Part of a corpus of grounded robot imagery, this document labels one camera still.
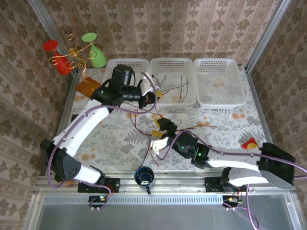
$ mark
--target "wall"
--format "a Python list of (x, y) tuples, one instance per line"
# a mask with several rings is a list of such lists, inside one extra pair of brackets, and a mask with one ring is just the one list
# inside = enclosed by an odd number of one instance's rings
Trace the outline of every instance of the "wall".
[(277, 0), (43, 0), (64, 40), (98, 34), (107, 58), (246, 63)]
[(47, 63), (49, 40), (26, 1), (0, 1), (0, 230), (22, 227), (36, 177), (39, 151), (52, 138), (70, 85)]
[[(307, 1), (292, 0), (251, 74), (274, 143), (307, 167)], [(306, 180), (295, 185), (307, 217)]]

